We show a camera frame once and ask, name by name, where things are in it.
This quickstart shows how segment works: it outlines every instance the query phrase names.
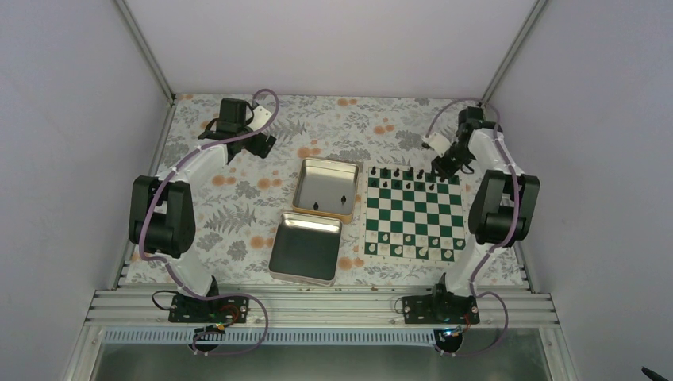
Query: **cable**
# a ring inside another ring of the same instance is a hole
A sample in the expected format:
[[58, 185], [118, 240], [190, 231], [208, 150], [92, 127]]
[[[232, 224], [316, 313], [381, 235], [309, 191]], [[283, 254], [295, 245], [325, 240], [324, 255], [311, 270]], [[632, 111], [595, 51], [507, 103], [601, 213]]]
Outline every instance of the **cable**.
[[[196, 294], [189, 287], [187, 287], [185, 285], [185, 283], [183, 283], [180, 280], [180, 278], [175, 274], [175, 272], [173, 271], [173, 268], [171, 267], [171, 264], [168, 262], [168, 259], [166, 259], [162, 256], [147, 256], [145, 254], [145, 250], [144, 250], [145, 238], [147, 237], [149, 222], [152, 219], [152, 215], [154, 214], [154, 209], [156, 208], [156, 204], [159, 203], [159, 198], [161, 197], [161, 194], [163, 193], [163, 189], [166, 188], [166, 185], [168, 185], [168, 183], [171, 181], [173, 176], [175, 176], [175, 173], [177, 171], [179, 171], [180, 168], [183, 165], [185, 165], [185, 163], [187, 163], [192, 157], [198, 155], [202, 150], [205, 150], [205, 149], [208, 149], [208, 148], [211, 148], [211, 147], [215, 147], [215, 146], [220, 145], [220, 144], [229, 144], [229, 143], [233, 143], [234, 141], [248, 139], [249, 137], [253, 137], [258, 133], [262, 133], [264, 130], [268, 129], [269, 126], [271, 126], [271, 123], [273, 123], [273, 121], [275, 120], [275, 117], [278, 115], [280, 101], [278, 99], [278, 95], [273, 90], [269, 90], [269, 89], [262, 89], [262, 90], [257, 91], [252, 96], [252, 101], [256, 104], [257, 97], [259, 97], [260, 94], [263, 94], [263, 93], [271, 94], [271, 96], [273, 96], [274, 101], [275, 101], [275, 108], [274, 108], [273, 112], [271, 113], [271, 117], [269, 117], [269, 120], [266, 123], [264, 123], [264, 125], [260, 129], [257, 129], [256, 131], [252, 131], [251, 133], [246, 133], [246, 134], [241, 135], [239, 137], [232, 137], [232, 138], [229, 138], [229, 139], [224, 139], [224, 140], [214, 141], [212, 143], [204, 144], [200, 149], [195, 149], [194, 151], [188, 153], [185, 157], [183, 157], [173, 167], [173, 171], [171, 171], [166, 176], [166, 178], [163, 179], [163, 181], [161, 182], [159, 187], [156, 189], [156, 191], [154, 193], [154, 197], [152, 197], [152, 200], [149, 203], [148, 212], [145, 215], [145, 219], [143, 221], [143, 226], [140, 229], [140, 238], [138, 240], [138, 254], [140, 255], [140, 258], [142, 260], [146, 260], [146, 261], [149, 261], [149, 262], [153, 262], [153, 261], [161, 262], [166, 267], [166, 271], [168, 271], [168, 274], [171, 276], [171, 278], [173, 279], [175, 284], [178, 285], [178, 288], [181, 288], [185, 293], [187, 293], [192, 298], [196, 298], [196, 299], [202, 300], [204, 302], [209, 302], [209, 301], [212, 301], [212, 300], [218, 300], [218, 299], [222, 299], [222, 298], [231, 298], [232, 296], [242, 296], [242, 297], [245, 297], [245, 298], [249, 298], [249, 299], [253, 300], [254, 302], [256, 302], [258, 305], [260, 305], [260, 308], [262, 309], [262, 312], [264, 313], [264, 332], [263, 332], [260, 340], [257, 341], [257, 343], [255, 343], [253, 346], [248, 347], [248, 348], [246, 348], [244, 350], [241, 350], [241, 351], [214, 353], [214, 355], [218, 355], [218, 356], [231, 356], [231, 355], [240, 355], [240, 354], [243, 354], [243, 353], [247, 353], [247, 352], [250, 352], [250, 351], [258, 348], [264, 342], [264, 340], [267, 338], [267, 334], [269, 332], [269, 314], [267, 312], [266, 307], [264, 306], [264, 304], [258, 298], [255, 298], [254, 296], [252, 296], [250, 294], [231, 293], [231, 294], [221, 294], [221, 295], [217, 295], [217, 296], [201, 296], [199, 294]], [[198, 353], [198, 352], [205, 353], [205, 352], [198, 351], [198, 350], [195, 350], [194, 352], [195, 353]]]
[[402, 298], [404, 298], [404, 297], [403, 297], [403, 296], [399, 297], [398, 300], [396, 300], [396, 301], [395, 301], [395, 304], [393, 305], [393, 310], [395, 310], [395, 312], [396, 312], [397, 314], [400, 314], [400, 315], [403, 315], [403, 314], [404, 314], [404, 310], [398, 310], [398, 302], [399, 302], [400, 300], [402, 300]]
[[[493, 344], [489, 345], [488, 347], [486, 347], [482, 350], [479, 350], [477, 352], [465, 353], [465, 354], [452, 353], [451, 354], [452, 357], [477, 356], [477, 355], [483, 354], [485, 352], [488, 352], [491, 349], [500, 345], [500, 343], [502, 343], [502, 339], [504, 339], [505, 335], [507, 334], [507, 329], [510, 327], [510, 313], [507, 310], [507, 306], [505, 305], [505, 301], [502, 300], [502, 298], [498, 294], [495, 294], [494, 292], [491, 292], [491, 291], [485, 291], [481, 294], [477, 294], [476, 289], [475, 289], [475, 279], [477, 277], [477, 274], [481, 271], [482, 267], [484, 267], [486, 262], [488, 262], [488, 260], [490, 259], [490, 256], [493, 254], [493, 252], [498, 248], [504, 247], [506, 244], [508, 244], [510, 242], [512, 237], [514, 237], [514, 232], [517, 229], [517, 221], [519, 219], [519, 207], [521, 205], [521, 200], [519, 199], [519, 192], [518, 192], [519, 182], [518, 182], [518, 178], [517, 178], [517, 172], [514, 169], [514, 165], [510, 161], [510, 158], [506, 155], [505, 148], [502, 146], [501, 141], [498, 139], [498, 132], [501, 131], [501, 129], [500, 129], [500, 111], [498, 111], [498, 109], [496, 109], [495, 107], [490, 105], [488, 102], [483, 101], [482, 99], [479, 99], [479, 98], [460, 98], [460, 99], [456, 99], [456, 100], [450, 102], [449, 104], [447, 104], [446, 106], [444, 106], [440, 109], [439, 113], [437, 113], [437, 115], [434, 117], [432, 123], [430, 123], [430, 127], [428, 128], [428, 132], [425, 134], [425, 136], [428, 137], [430, 135], [430, 133], [433, 131], [433, 126], [435, 125], [435, 122], [437, 122], [437, 119], [439, 119], [440, 115], [446, 109], [448, 109], [450, 106], [455, 105], [458, 102], [464, 102], [464, 101], [479, 102], [479, 105], [483, 104], [486, 107], [490, 107], [495, 112], [495, 126], [493, 128], [493, 140], [495, 142], [496, 149], [500, 153], [500, 156], [502, 156], [502, 158], [504, 159], [505, 164], [509, 168], [510, 174], [512, 175], [512, 184], [513, 184], [512, 189], [514, 189], [514, 191], [513, 191], [513, 194], [514, 194], [514, 212], [513, 212], [513, 215], [512, 215], [512, 222], [510, 224], [510, 230], [507, 232], [507, 235], [505, 236], [505, 239], [502, 240], [502, 242], [499, 242], [499, 243], [493, 245], [488, 250], [488, 252], [486, 252], [486, 255], [479, 262], [479, 264], [477, 265], [475, 270], [472, 272], [472, 275], [470, 275], [470, 293], [472, 294], [472, 296], [474, 296], [475, 298], [483, 298], [484, 296], [493, 296], [502, 305], [502, 311], [505, 313], [505, 325], [502, 327], [502, 333], [500, 333], [500, 336], [498, 336], [498, 339], [496, 339]], [[436, 344], [435, 344], [435, 349], [439, 353], [444, 354], [444, 351], [442, 351]]]
[[481, 106], [481, 103], [483, 103], [484, 106], [489, 106], [493, 111], [495, 111], [495, 114], [497, 116], [497, 121], [495, 122], [495, 127], [493, 128], [493, 131], [494, 131], [494, 133], [496, 131], [498, 131], [499, 128], [500, 128], [500, 113], [493, 106], [490, 106], [487, 102], [484, 102], [480, 98], [458, 98], [458, 99], [454, 99], [454, 100], [450, 101], [446, 106], [442, 107], [439, 110], [437, 115], [435, 115], [435, 117], [433, 118], [433, 121], [430, 123], [430, 127], [428, 128], [428, 132], [425, 133], [425, 137], [430, 136], [430, 133], [433, 131], [433, 127], [435, 126], [435, 123], [437, 123], [437, 120], [440, 118], [441, 114], [443, 114], [444, 111], [446, 111], [446, 109], [455, 105], [456, 103], [469, 102], [469, 101], [478, 102], [479, 106]]
[[173, 290], [159, 290], [159, 291], [155, 292], [154, 294], [152, 294], [152, 303], [154, 303], [154, 305], [156, 306], [156, 308], [158, 308], [158, 309], [160, 309], [160, 310], [162, 310], [162, 311], [170, 311], [170, 310], [171, 310], [171, 307], [164, 307], [164, 306], [161, 306], [161, 305], [159, 304], [159, 302], [157, 302], [156, 299], [154, 299], [154, 297], [155, 297], [157, 294], [173, 294], [173, 295], [177, 295], [177, 294], [179, 294], [179, 292], [178, 292], [178, 291], [173, 291]]
[[475, 173], [475, 169], [470, 167], [470, 164], [465, 164], [462, 167], [460, 167], [460, 171], [463, 172], [465, 175], [473, 175]]
[[233, 311], [232, 322], [231, 322], [231, 324], [229, 324], [227, 326], [233, 325], [238, 320], [238, 317], [240, 316], [240, 310], [238, 309], [238, 307], [234, 306], [233, 304], [228, 304], [226, 306], [222, 306], [220, 308], [220, 312], [224, 311], [225, 309], [229, 309], [230, 311]]
[[465, 330], [463, 331], [463, 333], [466, 333], [467, 331], [470, 330], [470, 325], [471, 325], [470, 324], [470, 316], [469, 316], [469, 314], [465, 314]]

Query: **black mounting bracket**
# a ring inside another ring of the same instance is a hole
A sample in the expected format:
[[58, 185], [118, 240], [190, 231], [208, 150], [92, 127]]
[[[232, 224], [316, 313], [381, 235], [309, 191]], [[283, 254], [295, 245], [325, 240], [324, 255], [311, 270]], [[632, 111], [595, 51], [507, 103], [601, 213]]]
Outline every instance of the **black mounting bracket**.
[[446, 290], [446, 274], [433, 286], [432, 294], [405, 296], [402, 312], [405, 324], [479, 324], [479, 308], [474, 296], [457, 296]]
[[[217, 282], [213, 277], [207, 296], [217, 296]], [[238, 309], [238, 318], [233, 320], [233, 311], [229, 306]], [[242, 296], [232, 296], [214, 301], [204, 302], [183, 294], [173, 297], [171, 312], [168, 321], [171, 323], [221, 323], [225, 325], [237, 323], [243, 324], [248, 317], [250, 301]]]
[[[252, 129], [248, 127], [248, 124], [252, 118], [245, 119], [247, 108], [252, 110], [252, 106], [242, 99], [223, 98], [220, 102], [219, 116], [208, 123], [206, 130], [198, 136], [198, 139], [224, 140], [251, 133]], [[215, 131], [211, 131], [213, 124], [215, 124]], [[275, 137], [260, 133], [254, 137], [227, 144], [227, 164], [243, 148], [255, 156], [266, 159], [275, 142]]]

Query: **metal base plate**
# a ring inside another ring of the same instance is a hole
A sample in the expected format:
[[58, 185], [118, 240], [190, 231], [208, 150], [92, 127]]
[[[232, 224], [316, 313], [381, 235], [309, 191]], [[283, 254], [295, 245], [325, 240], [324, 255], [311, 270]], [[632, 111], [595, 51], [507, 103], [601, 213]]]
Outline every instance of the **metal base plate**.
[[248, 316], [249, 300], [242, 296], [232, 296], [218, 301], [219, 308], [211, 312], [208, 302], [189, 298], [182, 294], [173, 297], [173, 306], [175, 308], [168, 314], [168, 321], [171, 323], [221, 323], [233, 319], [231, 310], [226, 306], [235, 306], [239, 311], [242, 307], [244, 311], [239, 312], [235, 323], [244, 324]]
[[[419, 295], [419, 296], [405, 296], [402, 298], [402, 310], [404, 311], [404, 323], [405, 324], [467, 324], [465, 320], [465, 315], [456, 313], [453, 315], [448, 315], [447, 320], [442, 321], [435, 317], [433, 314], [433, 296], [428, 295]], [[472, 307], [476, 307], [477, 303], [474, 301], [469, 305], [468, 308], [458, 308], [457, 310], [471, 310]], [[479, 311], [477, 313], [470, 312], [467, 314], [467, 318], [470, 319], [470, 324], [479, 324]]]

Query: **glass panel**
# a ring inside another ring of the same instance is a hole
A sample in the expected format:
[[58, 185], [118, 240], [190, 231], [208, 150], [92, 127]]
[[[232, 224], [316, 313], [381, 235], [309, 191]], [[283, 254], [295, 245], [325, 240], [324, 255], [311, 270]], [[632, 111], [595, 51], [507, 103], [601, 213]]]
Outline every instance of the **glass panel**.
[[[460, 352], [493, 342], [495, 329], [465, 334]], [[222, 345], [218, 351], [237, 347]], [[537, 329], [511, 329], [499, 347], [468, 358], [440, 357], [431, 348], [402, 346], [264, 345], [243, 356], [194, 356], [186, 345], [104, 344], [96, 380], [546, 380]]]

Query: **floral tablecloth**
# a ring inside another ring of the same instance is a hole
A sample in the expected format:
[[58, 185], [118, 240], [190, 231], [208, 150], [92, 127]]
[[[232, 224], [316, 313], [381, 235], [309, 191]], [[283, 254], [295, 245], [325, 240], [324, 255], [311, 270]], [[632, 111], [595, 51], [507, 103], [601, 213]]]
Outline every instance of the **floral tablecloth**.
[[[160, 171], [187, 154], [208, 121], [217, 117], [222, 98], [249, 95], [183, 94], [163, 152]], [[273, 110], [273, 97], [260, 104]], [[429, 169], [434, 155], [421, 148], [421, 135], [442, 106], [443, 99], [341, 98], [281, 96], [280, 111], [269, 131], [278, 138], [262, 160], [243, 151], [209, 182], [193, 189], [197, 232], [185, 255], [196, 255], [220, 283], [282, 284], [268, 274], [276, 226], [290, 201], [302, 159], [308, 156], [361, 163], [410, 165]], [[453, 133], [459, 107], [448, 110], [438, 129]], [[481, 175], [460, 174], [469, 210]], [[343, 229], [336, 285], [429, 285], [443, 266], [381, 264], [361, 259], [360, 197], [356, 216]], [[140, 260], [137, 247], [126, 275], [130, 283], [170, 281], [163, 266]], [[496, 258], [483, 270], [482, 285], [521, 285], [513, 252]]]

